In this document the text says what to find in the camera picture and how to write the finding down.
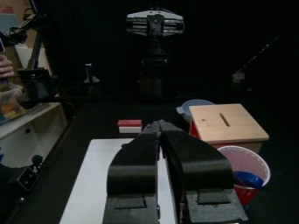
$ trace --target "red bucket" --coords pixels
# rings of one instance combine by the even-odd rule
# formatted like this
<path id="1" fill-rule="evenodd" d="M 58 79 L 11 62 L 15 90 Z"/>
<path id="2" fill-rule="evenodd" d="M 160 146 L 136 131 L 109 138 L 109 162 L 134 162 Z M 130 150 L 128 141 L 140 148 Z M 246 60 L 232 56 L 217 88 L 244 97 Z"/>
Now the red bucket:
<path id="1" fill-rule="evenodd" d="M 233 172 L 250 172 L 264 180 L 262 186 L 266 184 L 270 177 L 266 162 L 252 150 L 234 145 L 228 145 L 220 147 L 218 152 L 228 159 Z M 260 189 L 241 185 L 234 185 L 233 188 L 238 202 L 244 207 L 256 197 Z"/>

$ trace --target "black wall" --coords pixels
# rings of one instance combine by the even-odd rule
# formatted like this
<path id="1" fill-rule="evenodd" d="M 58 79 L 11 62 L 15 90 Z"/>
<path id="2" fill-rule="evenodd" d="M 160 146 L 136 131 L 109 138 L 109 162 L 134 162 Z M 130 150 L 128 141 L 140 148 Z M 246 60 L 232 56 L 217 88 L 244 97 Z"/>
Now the black wall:
<path id="1" fill-rule="evenodd" d="M 43 32 L 53 72 L 65 81 L 85 79 L 84 64 L 102 81 L 134 80 L 146 38 L 126 33 L 126 14 L 149 9 L 140 0 L 41 0 L 51 28 Z M 273 100 L 297 102 L 297 11 L 290 0 L 164 0 L 184 17 L 182 35 L 162 40 L 170 57 L 168 75 L 229 81 L 244 69 L 248 86 Z M 258 51 L 269 45 L 261 55 Z"/>

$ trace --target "blue bowl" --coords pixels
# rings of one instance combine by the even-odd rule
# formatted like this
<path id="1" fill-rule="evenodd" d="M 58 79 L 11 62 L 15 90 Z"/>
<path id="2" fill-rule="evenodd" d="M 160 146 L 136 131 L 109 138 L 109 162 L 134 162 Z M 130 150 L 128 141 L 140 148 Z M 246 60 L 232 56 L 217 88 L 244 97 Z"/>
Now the blue bowl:
<path id="1" fill-rule="evenodd" d="M 205 100 L 189 100 L 180 107 L 176 108 L 177 113 L 181 115 L 184 121 L 190 123 L 192 114 L 189 110 L 189 106 L 202 106 L 202 105 L 213 105 L 214 103 Z"/>
<path id="2" fill-rule="evenodd" d="M 233 179 L 236 185 L 256 189 L 260 189 L 264 184 L 264 180 L 257 175 L 246 171 L 233 171 Z"/>

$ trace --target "red and white block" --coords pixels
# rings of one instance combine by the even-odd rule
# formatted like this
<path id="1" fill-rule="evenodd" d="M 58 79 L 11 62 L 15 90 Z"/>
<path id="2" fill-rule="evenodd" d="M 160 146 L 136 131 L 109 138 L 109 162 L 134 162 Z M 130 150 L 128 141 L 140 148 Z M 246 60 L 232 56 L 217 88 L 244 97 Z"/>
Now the red and white block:
<path id="1" fill-rule="evenodd" d="M 141 120 L 118 120 L 116 123 L 120 133 L 140 133 L 142 128 Z"/>

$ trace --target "person's hand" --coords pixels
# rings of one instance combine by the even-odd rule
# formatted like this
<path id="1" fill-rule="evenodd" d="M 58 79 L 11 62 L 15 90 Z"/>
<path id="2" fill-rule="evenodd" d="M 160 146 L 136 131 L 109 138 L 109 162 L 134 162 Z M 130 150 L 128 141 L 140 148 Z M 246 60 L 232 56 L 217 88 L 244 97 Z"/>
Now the person's hand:
<path id="1" fill-rule="evenodd" d="M 13 75 L 13 63 L 2 54 L 0 54 L 0 78 L 7 78 Z"/>

